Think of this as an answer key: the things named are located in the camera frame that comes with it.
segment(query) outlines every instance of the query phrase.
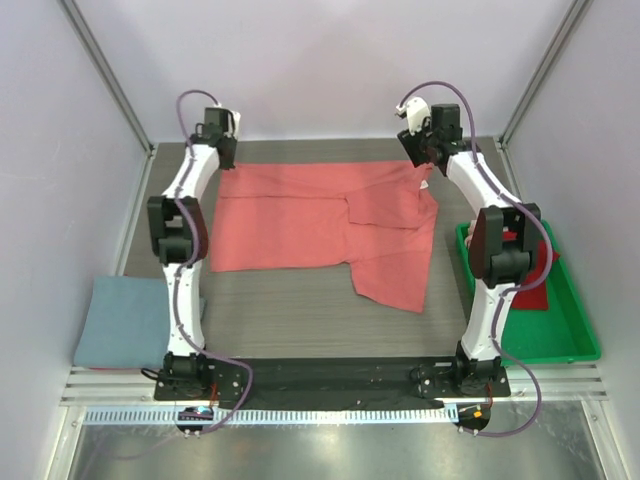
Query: gray wooden table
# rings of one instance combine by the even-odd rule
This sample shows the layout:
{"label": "gray wooden table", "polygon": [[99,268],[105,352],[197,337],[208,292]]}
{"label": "gray wooden table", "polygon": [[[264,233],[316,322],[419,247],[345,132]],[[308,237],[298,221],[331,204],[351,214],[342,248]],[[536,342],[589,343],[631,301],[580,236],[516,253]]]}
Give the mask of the gray wooden table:
{"label": "gray wooden table", "polygon": [[[492,139],[480,142],[489,166],[506,182]],[[161,144],[146,196],[171,183],[184,158],[181,144]],[[396,139],[245,142],[237,163],[409,161]],[[215,175],[202,198],[209,229],[218,190]],[[458,189],[434,171],[429,189],[438,201],[425,310],[415,314],[358,296],[349,266],[211,273],[205,266],[207,347],[243,357],[417,356],[453,354],[466,328],[471,296],[455,247],[455,226],[472,218]],[[151,252],[146,209],[136,226],[125,273],[162,277]]]}

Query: blue cloth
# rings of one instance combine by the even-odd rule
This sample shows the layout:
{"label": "blue cloth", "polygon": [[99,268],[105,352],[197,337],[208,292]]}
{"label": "blue cloth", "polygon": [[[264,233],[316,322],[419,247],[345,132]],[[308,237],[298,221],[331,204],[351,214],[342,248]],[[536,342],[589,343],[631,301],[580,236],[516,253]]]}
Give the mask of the blue cloth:
{"label": "blue cloth", "polygon": [[[200,314],[205,301],[200,299]],[[163,280],[96,277],[73,363],[87,368],[161,368],[169,344]]]}

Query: red towel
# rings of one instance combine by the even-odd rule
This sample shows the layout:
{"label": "red towel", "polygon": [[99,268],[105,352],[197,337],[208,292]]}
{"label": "red towel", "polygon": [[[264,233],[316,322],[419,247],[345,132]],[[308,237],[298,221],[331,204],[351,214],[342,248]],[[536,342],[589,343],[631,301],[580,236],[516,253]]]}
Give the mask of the red towel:
{"label": "red towel", "polygon": [[[507,232],[504,234],[504,239],[509,240],[515,238],[515,234],[511,232]],[[560,255],[554,251],[551,262],[555,262]],[[545,247],[544,242],[541,240],[538,244],[538,263],[536,264],[536,268],[533,269],[527,278],[523,282],[523,285],[530,285],[535,282],[542,271],[544,270],[544,265],[547,263],[547,248]],[[513,298],[513,303],[511,303],[511,308],[515,308],[516,310],[549,310],[549,298],[547,297],[547,282],[546,280],[538,285],[533,290],[527,290],[526,292],[517,293]]]}
{"label": "red towel", "polygon": [[438,205],[405,161],[238,165],[222,172],[211,269],[347,262],[360,295],[421,312]]}

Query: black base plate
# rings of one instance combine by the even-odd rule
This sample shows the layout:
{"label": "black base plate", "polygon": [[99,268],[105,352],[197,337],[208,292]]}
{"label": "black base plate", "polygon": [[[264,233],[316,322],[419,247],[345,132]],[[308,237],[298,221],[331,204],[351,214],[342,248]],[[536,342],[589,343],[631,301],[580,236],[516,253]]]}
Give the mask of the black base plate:
{"label": "black base plate", "polygon": [[[243,359],[254,371],[243,408],[254,410],[415,410],[440,408],[439,398],[486,397],[486,381],[457,388],[451,376],[454,357]],[[233,407],[248,375],[240,367],[209,361],[203,383],[157,382],[160,401],[208,400],[215,383],[223,408]],[[504,369],[493,382],[494,397],[510,395]]]}
{"label": "black base plate", "polygon": [[455,380],[450,363],[443,363],[440,359],[428,359],[414,370],[412,377],[418,382],[418,395],[427,400],[437,398],[487,397],[487,384],[491,385],[493,397],[509,397],[511,389],[504,367],[498,369],[495,380],[488,382],[486,378],[479,379],[473,375],[462,382]]}

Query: metal floor plate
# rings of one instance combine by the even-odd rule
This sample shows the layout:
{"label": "metal floor plate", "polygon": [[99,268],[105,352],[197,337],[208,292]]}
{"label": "metal floor plate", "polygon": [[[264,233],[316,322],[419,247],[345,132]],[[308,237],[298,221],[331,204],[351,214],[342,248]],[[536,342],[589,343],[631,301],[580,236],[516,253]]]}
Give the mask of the metal floor plate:
{"label": "metal floor plate", "polygon": [[[531,403],[494,406],[491,430],[514,428]],[[399,424],[227,428],[183,439],[163,426],[83,428],[69,478],[601,480],[605,478],[580,402],[547,403],[540,420],[508,439],[461,434],[453,425]],[[109,455],[144,452],[119,461]]]}

